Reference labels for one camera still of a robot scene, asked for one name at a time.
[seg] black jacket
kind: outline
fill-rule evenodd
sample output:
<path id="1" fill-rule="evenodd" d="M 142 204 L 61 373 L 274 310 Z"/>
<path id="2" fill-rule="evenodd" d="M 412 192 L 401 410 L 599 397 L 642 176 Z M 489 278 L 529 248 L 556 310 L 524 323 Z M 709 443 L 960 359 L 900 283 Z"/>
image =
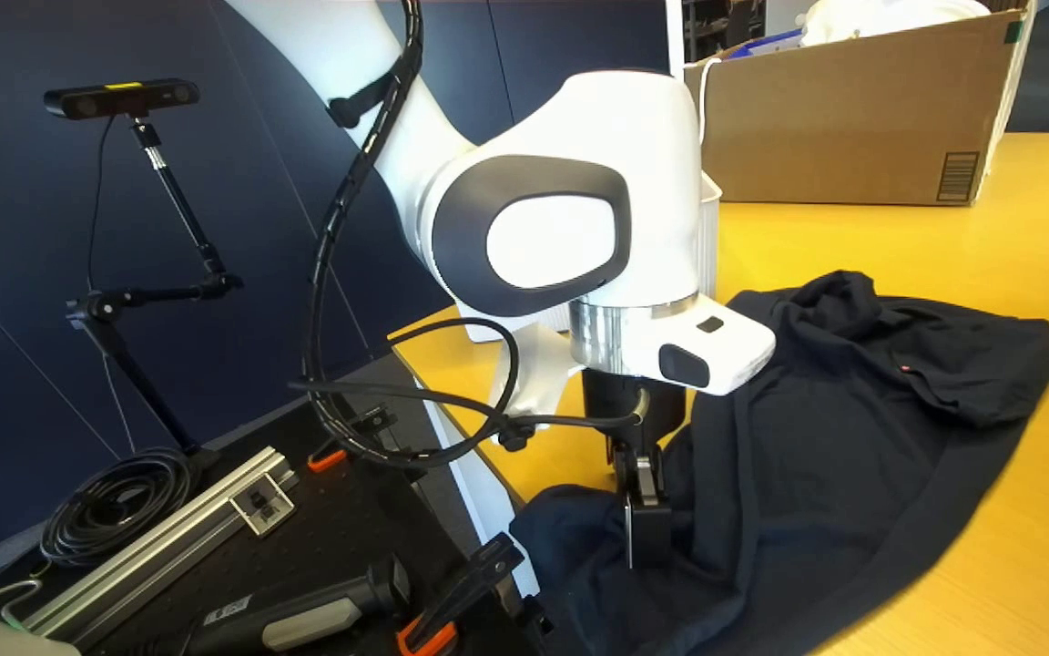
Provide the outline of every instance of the black jacket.
<path id="1" fill-rule="evenodd" d="M 731 302 L 772 364 L 668 449 L 675 563 L 631 572 L 612 494 L 546 492 L 512 537 L 546 651 L 807 651 L 966 528 L 1049 381 L 1049 323 L 878 299 L 862 274 Z"/>

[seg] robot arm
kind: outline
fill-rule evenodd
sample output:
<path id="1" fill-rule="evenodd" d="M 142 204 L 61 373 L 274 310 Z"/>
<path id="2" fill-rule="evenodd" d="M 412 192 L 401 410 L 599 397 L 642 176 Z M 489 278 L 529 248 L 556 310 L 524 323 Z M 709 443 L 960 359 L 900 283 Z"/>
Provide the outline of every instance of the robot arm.
<path id="1" fill-rule="evenodd" d="M 231 6 L 319 98 L 352 95 L 401 53 L 375 0 Z M 350 136 L 361 142 L 373 119 L 364 114 Z M 375 169 L 405 240 L 463 312 L 509 327 L 546 316 L 567 327 L 571 369 L 730 393 L 777 347 L 770 327 L 702 290 L 699 225 L 709 215 L 699 220 L 694 110 L 682 80 L 580 71 L 486 147 L 465 142 L 415 80 Z"/>

